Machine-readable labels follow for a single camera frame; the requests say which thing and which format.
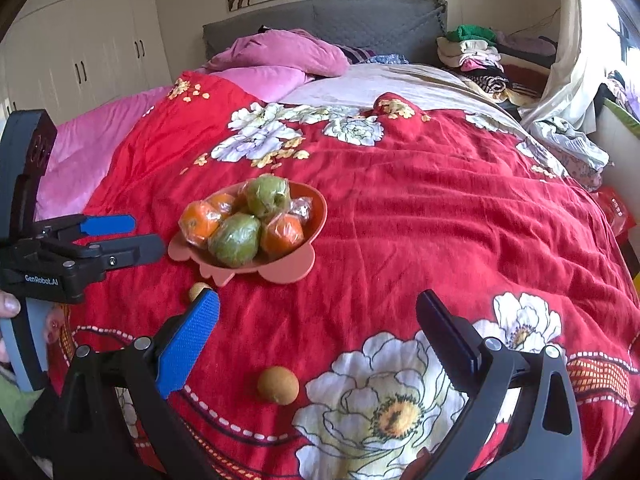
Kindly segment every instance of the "plastic wrap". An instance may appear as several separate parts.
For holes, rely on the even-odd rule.
[[[225,215],[205,200],[191,202],[180,216],[178,225],[184,239],[202,249],[207,240],[216,232]]]
[[[213,206],[223,216],[228,217],[235,213],[236,197],[229,193],[215,193],[209,196],[206,201]]]
[[[304,241],[300,218],[290,213],[280,213],[263,227],[260,248],[271,259],[276,259],[300,247]]]
[[[309,196],[301,196],[299,198],[293,198],[291,200],[291,206],[289,212],[292,215],[300,218],[300,223],[305,225],[309,222],[311,215],[313,214],[312,210],[313,199]]]
[[[227,267],[242,267],[258,253],[260,228],[260,221],[255,216],[236,213],[223,221],[209,238],[209,252]]]
[[[251,213],[261,219],[286,212],[291,205],[289,181],[279,176],[263,174],[250,180],[242,191]]]

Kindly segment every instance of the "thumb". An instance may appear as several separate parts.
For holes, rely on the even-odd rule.
[[[13,317],[20,312],[20,302],[11,294],[0,291],[0,317]]]

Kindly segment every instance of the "orange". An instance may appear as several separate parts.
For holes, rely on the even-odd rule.
[[[271,258],[279,258],[305,241],[300,218],[291,214],[277,215],[262,230],[260,247]]]
[[[216,231],[222,215],[208,202],[191,202],[182,213],[178,225],[190,244],[206,248],[207,239]]]
[[[231,215],[231,211],[234,208],[235,201],[236,197],[233,195],[229,195],[229,193],[215,194],[207,198],[207,202],[209,202],[213,206],[213,209],[218,211],[225,218]]]

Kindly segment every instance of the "fruit bowl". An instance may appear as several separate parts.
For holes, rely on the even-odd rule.
[[[229,193],[237,195],[244,182],[225,187],[216,194]],[[236,274],[257,272],[271,283],[293,283],[304,278],[316,262],[316,252],[312,247],[313,241],[322,231],[326,222],[326,200],[315,188],[299,182],[289,182],[291,198],[308,196],[312,199],[311,218],[303,227],[305,242],[285,256],[269,261],[261,252],[248,264],[239,269],[221,267],[208,251],[199,249],[187,241],[178,231],[169,242],[169,257],[176,262],[193,260],[200,266],[200,274],[206,280],[211,278],[217,286],[225,286]]]

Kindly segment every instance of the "green towel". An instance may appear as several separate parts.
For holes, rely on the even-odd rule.
[[[42,391],[25,393],[0,374],[0,410],[15,434],[24,431],[24,419],[31,411]]]
[[[495,45],[495,33],[479,25],[460,25],[456,30],[447,33],[447,39],[454,43],[466,40],[485,40],[489,45]]]

